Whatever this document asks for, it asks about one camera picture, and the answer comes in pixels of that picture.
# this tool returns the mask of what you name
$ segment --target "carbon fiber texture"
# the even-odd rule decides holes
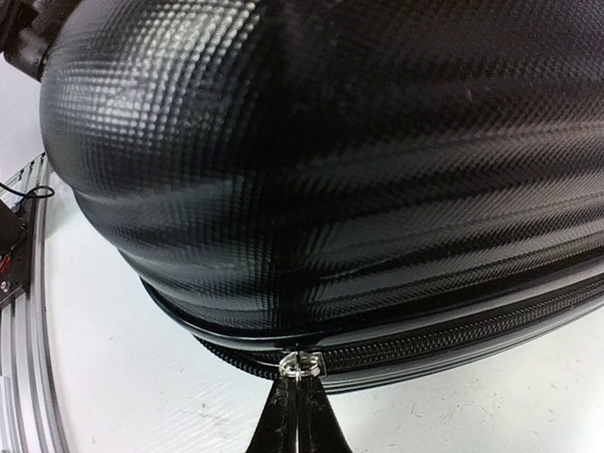
[[[586,0],[87,0],[44,143],[175,310],[250,335],[421,315],[600,253],[603,24]]]

